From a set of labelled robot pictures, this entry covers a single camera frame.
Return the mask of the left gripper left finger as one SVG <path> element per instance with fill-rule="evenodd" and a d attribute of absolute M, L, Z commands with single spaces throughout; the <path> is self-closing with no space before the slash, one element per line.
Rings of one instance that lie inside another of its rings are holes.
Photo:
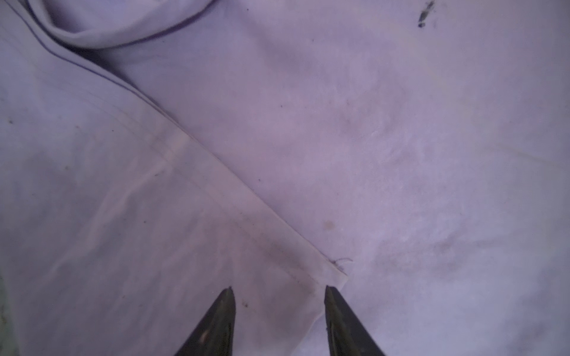
<path fill-rule="evenodd" d="M 231 287 L 224 289 L 175 356 L 231 356 L 236 302 Z"/>

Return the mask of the lilac t shirt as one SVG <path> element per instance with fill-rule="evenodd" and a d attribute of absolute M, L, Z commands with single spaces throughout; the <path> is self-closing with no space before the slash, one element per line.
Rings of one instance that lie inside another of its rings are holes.
<path fill-rule="evenodd" d="M 569 353 L 567 1 L 3 1 L 21 355 Z"/>

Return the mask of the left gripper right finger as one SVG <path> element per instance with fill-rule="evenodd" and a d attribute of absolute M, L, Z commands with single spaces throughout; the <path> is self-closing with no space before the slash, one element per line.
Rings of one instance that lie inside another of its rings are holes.
<path fill-rule="evenodd" d="M 330 355 L 385 356 L 336 287 L 326 287 L 324 305 Z"/>

